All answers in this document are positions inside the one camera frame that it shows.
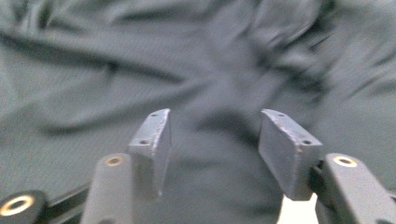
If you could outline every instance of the gray fabric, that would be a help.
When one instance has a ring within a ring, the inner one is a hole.
[[[146,223],[273,223],[260,110],[289,114],[395,188],[394,2],[3,0],[0,196],[52,199],[172,109],[173,154]]]

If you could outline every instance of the metal ring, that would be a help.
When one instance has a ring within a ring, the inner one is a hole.
[[[22,204],[17,207],[12,207],[12,205],[18,202],[22,202]],[[30,206],[32,206],[34,202],[35,202],[35,198],[30,195],[19,196],[4,204],[3,207],[1,207],[0,209],[0,215],[3,217],[9,217],[19,214],[24,210],[28,209]]]
[[[345,167],[357,167],[358,166],[358,164],[354,160],[352,160],[348,157],[344,157],[344,156],[338,156],[332,160],[335,161],[335,163],[337,163],[338,165],[342,165]]]
[[[123,163],[123,157],[111,157],[106,160],[106,166],[118,166]]]

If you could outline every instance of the fabric surface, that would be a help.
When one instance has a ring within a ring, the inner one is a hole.
[[[0,197],[85,184],[162,108],[173,153],[137,223],[276,222],[262,108],[395,189],[396,6],[347,2],[2,0]]]

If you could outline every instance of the dark green cloth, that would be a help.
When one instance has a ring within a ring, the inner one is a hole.
[[[172,109],[168,174],[146,223],[274,223],[262,108],[396,188],[392,1],[2,0],[0,197],[50,199]]]

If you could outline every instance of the wrinkled cloth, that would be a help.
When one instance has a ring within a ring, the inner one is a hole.
[[[396,6],[348,2],[3,0],[0,196],[87,183],[163,108],[163,198],[137,223],[276,222],[263,108],[396,189]]]

